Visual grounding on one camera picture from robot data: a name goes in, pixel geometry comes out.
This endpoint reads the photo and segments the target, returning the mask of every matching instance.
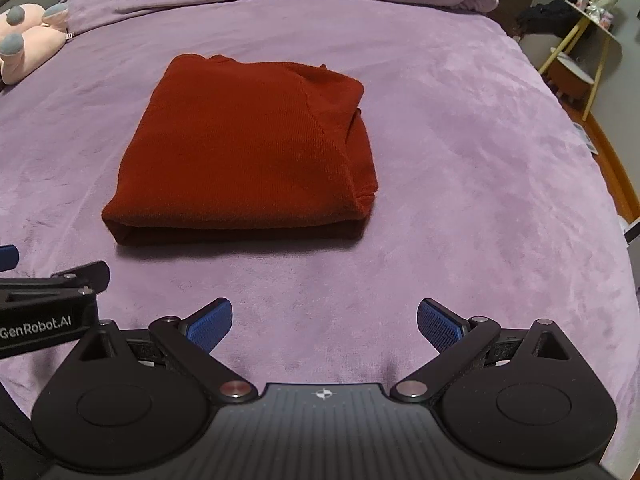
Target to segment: ribbed gray surface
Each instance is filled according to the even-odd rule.
[[[327,389],[331,395],[321,398]],[[44,480],[89,480],[54,468]],[[521,475],[468,457],[427,409],[387,399],[373,384],[272,384],[247,405],[220,410],[195,446],[170,462],[118,480],[610,480],[592,466]]]

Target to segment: wooden table leg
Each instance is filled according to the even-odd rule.
[[[544,65],[540,67],[540,70],[538,70],[538,73],[540,75],[543,75],[543,73],[546,72],[546,70],[556,60],[556,57],[558,57],[558,55],[564,50],[564,48],[569,44],[569,42],[574,38],[574,36],[576,34],[578,34],[578,31],[580,30],[580,22],[575,24],[575,27],[572,28],[571,32],[569,32],[569,34],[566,36],[566,38],[564,38],[564,40],[562,40],[562,43],[560,43],[556,47],[556,49],[553,51],[551,56],[549,56],[548,59],[545,61]]]
[[[585,16],[580,18],[580,21],[578,22],[578,25],[580,25],[580,30],[578,30],[578,33],[574,36],[573,41],[569,43],[569,46],[564,51],[565,54],[571,53],[576,43],[580,41],[580,38],[584,34],[584,31],[587,30],[587,27],[589,27],[589,23],[591,23],[591,20],[589,18],[586,18]]]
[[[609,53],[609,41],[611,40],[609,34],[605,34],[604,44],[602,45],[602,53],[600,54],[600,62],[598,63],[598,70],[596,71],[596,77],[593,82],[593,86],[591,87],[591,93],[589,94],[589,101],[587,102],[587,106],[584,109],[584,113],[582,114],[582,120],[586,121],[589,116],[589,112],[591,112],[591,107],[593,106],[593,102],[596,99],[596,94],[598,92],[598,86],[600,85],[600,78],[602,77],[602,71],[604,70],[604,65],[607,62],[607,54]]]

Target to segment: pink plush toy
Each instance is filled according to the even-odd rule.
[[[66,42],[67,4],[44,10],[35,4],[0,14],[0,76],[7,85],[27,77]]]

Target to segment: silver bolt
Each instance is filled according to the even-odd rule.
[[[220,393],[225,397],[239,399],[251,393],[251,385],[246,381],[229,381],[220,386]]]
[[[420,397],[427,392],[427,385],[420,381],[402,381],[396,384],[396,392],[404,397]]]

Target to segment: wooden baseboard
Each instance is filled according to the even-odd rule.
[[[627,222],[631,223],[637,218],[640,218],[640,202],[638,202],[638,196],[631,185],[625,168],[622,167],[620,159],[616,155],[609,139],[602,131],[602,128],[598,124],[598,121],[589,114],[586,121],[582,120],[582,113],[572,108],[566,102],[562,102],[562,107],[569,114],[572,121],[579,123],[587,132],[591,142],[593,142],[598,155],[594,155],[602,172],[605,182],[607,183],[607,189],[609,189],[610,195],[613,197],[613,202],[616,204],[618,214],[622,216]]]

